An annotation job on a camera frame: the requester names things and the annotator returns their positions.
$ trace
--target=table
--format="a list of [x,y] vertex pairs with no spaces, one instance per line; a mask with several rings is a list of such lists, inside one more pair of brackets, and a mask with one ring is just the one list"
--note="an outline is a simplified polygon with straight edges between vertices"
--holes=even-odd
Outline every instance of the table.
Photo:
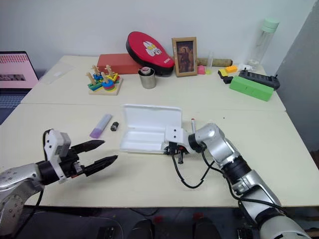
[[[0,169],[43,160],[42,133],[49,128],[67,132],[72,145],[90,140],[89,133],[105,113],[119,129],[109,124],[101,135],[106,143],[80,154],[88,165],[102,157],[118,154],[110,167],[86,178],[81,175],[64,184],[45,189],[41,205],[73,207],[212,207],[237,206],[221,175],[209,172],[199,188],[191,190],[180,182],[172,160],[166,155],[119,152],[125,132],[119,106],[21,104],[0,128]],[[283,206],[318,205],[319,173],[288,115],[281,111],[198,111],[183,107],[183,127],[191,131],[215,122],[281,200]],[[186,156],[180,166],[190,184],[196,184],[206,167],[199,155]],[[34,204],[34,195],[27,204]]]
[[115,106],[125,103],[148,104],[183,107],[190,109],[213,110],[264,110],[285,111],[277,92],[268,102],[230,90],[213,68],[212,75],[177,78],[175,73],[170,77],[157,77],[157,86],[151,90],[144,89],[137,74],[122,75],[124,82],[116,97],[92,96],[88,94],[88,77],[97,64],[98,57],[64,56],[60,60],[73,65],[74,69],[51,84],[39,82],[22,103],[32,104],[75,104]]

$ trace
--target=laptop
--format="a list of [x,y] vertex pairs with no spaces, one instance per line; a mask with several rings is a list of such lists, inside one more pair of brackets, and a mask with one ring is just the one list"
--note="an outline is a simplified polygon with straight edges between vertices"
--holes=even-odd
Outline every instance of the laptop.
[[0,51],[0,124],[37,82],[25,51]]

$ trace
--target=water bottle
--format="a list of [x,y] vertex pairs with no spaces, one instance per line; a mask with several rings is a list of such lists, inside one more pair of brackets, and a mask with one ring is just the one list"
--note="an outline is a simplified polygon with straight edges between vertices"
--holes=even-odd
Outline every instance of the water bottle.
[[257,42],[250,53],[247,65],[250,65],[255,70],[263,59],[265,52],[269,46],[271,39],[279,25],[277,20],[272,18],[266,18],[264,24],[261,27],[261,32],[257,38]]

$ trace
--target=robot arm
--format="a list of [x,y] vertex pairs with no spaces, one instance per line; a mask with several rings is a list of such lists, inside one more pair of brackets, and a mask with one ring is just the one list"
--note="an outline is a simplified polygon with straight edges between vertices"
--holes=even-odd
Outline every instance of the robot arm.
[[12,235],[24,203],[45,185],[56,181],[63,183],[81,174],[92,175],[117,159],[117,155],[105,157],[85,167],[78,162],[78,153],[97,148],[103,140],[91,140],[69,148],[69,136],[56,130],[50,130],[44,139],[47,161],[11,168],[0,174],[0,238]]
[[[276,195],[258,173],[248,166],[216,124],[209,123],[193,134],[188,134],[181,128],[168,127],[165,139],[184,147],[189,153],[201,153],[208,149],[231,188],[241,196],[239,206],[246,218],[258,226],[261,239],[310,238],[279,209],[281,204]],[[267,202],[268,205],[252,202],[254,200]]]

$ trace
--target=framed picture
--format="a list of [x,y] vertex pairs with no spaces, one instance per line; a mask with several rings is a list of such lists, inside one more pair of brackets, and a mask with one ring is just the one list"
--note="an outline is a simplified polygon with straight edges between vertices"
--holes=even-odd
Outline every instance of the framed picture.
[[196,37],[172,38],[176,76],[197,75]]

